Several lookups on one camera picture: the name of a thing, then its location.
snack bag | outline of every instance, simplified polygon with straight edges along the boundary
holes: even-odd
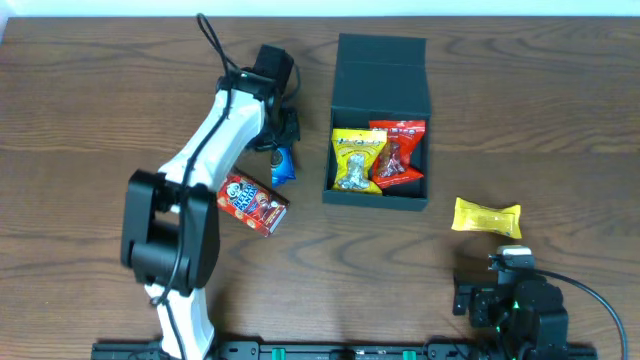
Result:
[[[491,209],[457,198],[456,214],[451,229],[456,231],[490,231],[514,239],[522,239],[520,211],[520,205],[504,209]]]
[[[373,164],[373,181],[381,188],[404,184],[424,175],[412,168],[411,153],[426,131],[425,121],[370,121],[374,130],[387,131],[387,144]]]
[[[233,169],[218,191],[218,208],[262,235],[269,236],[287,213],[289,202]]]
[[[369,169],[387,141],[387,133],[376,130],[333,129],[331,134],[338,172],[333,190],[382,195],[368,179]]]
[[[271,186],[277,187],[295,180],[296,171],[290,147],[279,147],[271,154]]]

blue snack wrapper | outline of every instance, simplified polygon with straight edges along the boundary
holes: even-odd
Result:
[[[271,155],[271,185],[275,188],[295,178],[291,148],[277,148]]]

yellow snack bag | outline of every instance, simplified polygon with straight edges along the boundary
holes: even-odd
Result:
[[[514,239],[520,233],[520,205],[491,209],[460,198],[456,199],[456,214],[451,229],[456,231],[490,231]]]
[[[369,180],[369,169],[387,142],[381,130],[333,129],[331,134],[338,172],[332,190],[356,191],[382,195]]]

black box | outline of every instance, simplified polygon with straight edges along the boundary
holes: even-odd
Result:
[[[340,34],[323,202],[413,211],[427,206],[431,102],[425,50],[426,39]],[[331,190],[337,171],[333,128],[368,129],[369,120],[427,121],[411,155],[411,166],[424,177],[383,189],[383,196]]]

food package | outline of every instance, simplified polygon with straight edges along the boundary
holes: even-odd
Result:
[[[368,175],[386,141],[385,131],[333,129],[331,142],[338,171],[332,189],[382,195],[382,190]]]
[[[293,167],[291,148],[277,148],[271,155],[271,186],[275,188],[295,178],[296,171]]]
[[[424,175],[411,167],[411,153],[426,131],[426,122],[417,121],[370,121],[374,130],[387,132],[387,144],[373,165],[373,181],[381,189],[404,184]]]
[[[269,236],[287,213],[289,202],[255,179],[233,169],[218,192],[218,208]]]
[[[456,213],[451,229],[456,231],[489,231],[522,239],[520,205],[491,209],[461,198],[456,199]]]

